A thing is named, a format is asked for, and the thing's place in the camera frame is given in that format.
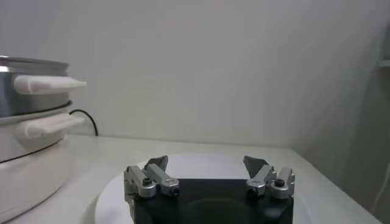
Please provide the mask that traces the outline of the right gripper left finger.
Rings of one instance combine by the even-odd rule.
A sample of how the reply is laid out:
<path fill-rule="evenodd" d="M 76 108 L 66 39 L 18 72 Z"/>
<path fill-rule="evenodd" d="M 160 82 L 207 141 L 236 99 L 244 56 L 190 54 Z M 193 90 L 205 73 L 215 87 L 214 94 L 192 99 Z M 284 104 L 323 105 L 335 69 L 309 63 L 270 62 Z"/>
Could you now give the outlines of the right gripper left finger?
<path fill-rule="evenodd" d="M 177 197 L 180 194 L 179 180 L 169 176 L 165 171 L 169 158 L 167 155 L 150 159 L 141 169 L 128 166 L 123 172 L 125 201 L 136 197 L 153 198 L 157 192 Z"/>

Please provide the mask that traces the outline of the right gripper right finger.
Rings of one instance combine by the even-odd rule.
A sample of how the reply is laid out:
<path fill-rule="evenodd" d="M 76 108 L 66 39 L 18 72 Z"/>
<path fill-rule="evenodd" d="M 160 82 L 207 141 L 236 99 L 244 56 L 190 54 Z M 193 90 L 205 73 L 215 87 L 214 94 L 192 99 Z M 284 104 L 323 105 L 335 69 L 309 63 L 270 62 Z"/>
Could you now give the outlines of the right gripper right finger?
<path fill-rule="evenodd" d="M 264 159 L 245 156 L 243 163 L 250 178 L 246 181 L 247 195 L 258 198 L 270 193 L 272 198 L 285 200 L 295 192 L 295 174 L 292 169 L 282 167 L 277 173 Z"/>

